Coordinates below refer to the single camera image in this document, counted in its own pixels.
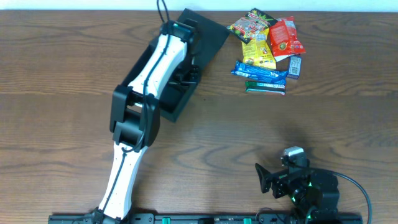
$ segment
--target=white backdrop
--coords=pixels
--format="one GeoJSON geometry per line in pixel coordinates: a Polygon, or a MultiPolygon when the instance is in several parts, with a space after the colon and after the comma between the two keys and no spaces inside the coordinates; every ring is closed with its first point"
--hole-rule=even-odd
{"type": "MultiPolygon", "coordinates": [[[[398,12],[398,0],[165,0],[169,10],[398,12]]],[[[0,0],[0,9],[155,10],[155,0],[0,0]]]]}

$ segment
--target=wood grain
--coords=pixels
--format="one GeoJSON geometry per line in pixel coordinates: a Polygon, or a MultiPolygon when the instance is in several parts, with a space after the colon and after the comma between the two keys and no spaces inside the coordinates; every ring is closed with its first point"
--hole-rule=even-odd
{"type": "MultiPolygon", "coordinates": [[[[177,18],[179,12],[172,12],[177,18]]],[[[243,12],[201,12],[223,25],[243,12]]],[[[134,206],[159,213],[288,210],[261,194],[254,163],[281,169],[283,149],[345,173],[369,192],[373,223],[398,219],[397,14],[295,16],[307,53],[287,96],[244,92],[230,36],[177,123],[162,119],[144,156],[134,206]]],[[[46,223],[100,203],[113,157],[111,94],[155,37],[156,12],[0,12],[0,223],[46,223]]],[[[278,65],[283,69],[286,64],[278,65]]],[[[340,180],[339,209],[366,202],[340,180]]]]}

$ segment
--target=candy bag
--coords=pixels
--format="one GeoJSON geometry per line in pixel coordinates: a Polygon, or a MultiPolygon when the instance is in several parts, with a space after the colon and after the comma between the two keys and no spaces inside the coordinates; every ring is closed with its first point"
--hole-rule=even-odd
{"type": "Polygon", "coordinates": [[[242,42],[243,63],[276,69],[276,61],[266,42],[268,31],[269,29],[261,31],[248,44],[242,42]]]}
{"type": "Polygon", "coordinates": [[[293,54],[305,53],[303,45],[297,40],[294,17],[280,19],[270,28],[271,47],[275,60],[278,62],[293,54]]]}
{"type": "Polygon", "coordinates": [[[254,8],[234,24],[227,27],[245,44],[249,43],[258,33],[276,24],[278,20],[254,8]]]}

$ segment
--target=red snack bag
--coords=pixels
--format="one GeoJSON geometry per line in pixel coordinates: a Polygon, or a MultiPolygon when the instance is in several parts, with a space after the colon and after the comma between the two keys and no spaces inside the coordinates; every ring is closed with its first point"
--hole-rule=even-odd
{"type": "Polygon", "coordinates": [[[275,60],[278,62],[293,54],[305,53],[303,45],[297,40],[297,30],[294,17],[280,19],[270,27],[271,47],[275,60]]]}

